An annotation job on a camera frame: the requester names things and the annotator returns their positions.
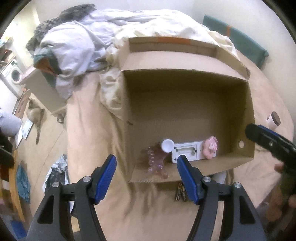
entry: washing machine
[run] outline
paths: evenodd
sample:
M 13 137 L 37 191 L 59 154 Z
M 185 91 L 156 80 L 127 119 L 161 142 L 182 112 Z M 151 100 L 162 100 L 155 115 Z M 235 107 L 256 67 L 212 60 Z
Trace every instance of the washing machine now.
M 21 80 L 22 74 L 23 72 L 20 70 L 17 65 L 17 60 L 14 58 L 2 71 L 0 77 L 6 86 L 10 85 L 16 93 L 19 93 L 21 88 L 24 87 L 24 85 L 17 84 Z

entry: pink toy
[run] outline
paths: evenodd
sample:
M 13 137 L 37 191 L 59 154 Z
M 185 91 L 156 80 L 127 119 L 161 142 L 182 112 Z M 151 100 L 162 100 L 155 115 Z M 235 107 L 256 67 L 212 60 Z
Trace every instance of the pink toy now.
M 162 178 L 167 179 L 168 173 L 164 169 L 164 158 L 168 155 L 168 153 L 164 152 L 159 145 L 148 147 L 146 149 L 148 154 L 148 164 L 150 167 L 148 168 L 148 174 L 158 174 Z
M 210 160 L 213 158 L 213 155 L 218 150 L 217 143 L 218 141 L 216 137 L 210 137 L 202 143 L 202 153 L 206 159 Z

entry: metal screw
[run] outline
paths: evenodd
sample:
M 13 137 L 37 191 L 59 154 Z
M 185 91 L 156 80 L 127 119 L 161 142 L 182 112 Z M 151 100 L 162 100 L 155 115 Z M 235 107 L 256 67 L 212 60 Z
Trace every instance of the metal screw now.
M 54 182 L 53 184 L 52 184 L 52 187 L 53 188 L 57 188 L 59 186 L 59 182 Z
M 90 176 L 85 176 L 82 180 L 87 183 L 87 182 L 89 182 L 91 180 L 91 177 Z
M 239 182 L 234 182 L 233 186 L 235 186 L 236 188 L 241 188 L 242 185 Z
M 211 181 L 211 178 L 208 177 L 208 176 L 204 176 L 204 177 L 202 178 L 202 180 L 203 180 L 204 182 L 206 182 L 206 183 L 209 183 L 209 182 Z

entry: brown lid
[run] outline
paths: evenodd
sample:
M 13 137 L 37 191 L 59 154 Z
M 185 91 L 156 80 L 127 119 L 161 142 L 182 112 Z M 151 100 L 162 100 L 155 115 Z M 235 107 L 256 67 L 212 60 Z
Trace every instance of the brown lid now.
M 279 125 L 281 124 L 281 119 L 279 118 L 278 114 L 277 114 L 275 111 L 273 111 L 273 112 L 271 113 L 271 117 L 272 117 L 272 120 L 274 121 L 274 123 L 275 123 L 277 126 L 279 126 Z

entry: round hole in box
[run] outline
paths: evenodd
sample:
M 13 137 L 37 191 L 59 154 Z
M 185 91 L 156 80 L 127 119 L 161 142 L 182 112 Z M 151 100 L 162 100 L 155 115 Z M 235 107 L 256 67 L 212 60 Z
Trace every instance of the round hole in box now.
M 242 140 L 239 141 L 239 148 L 244 148 L 244 142 Z

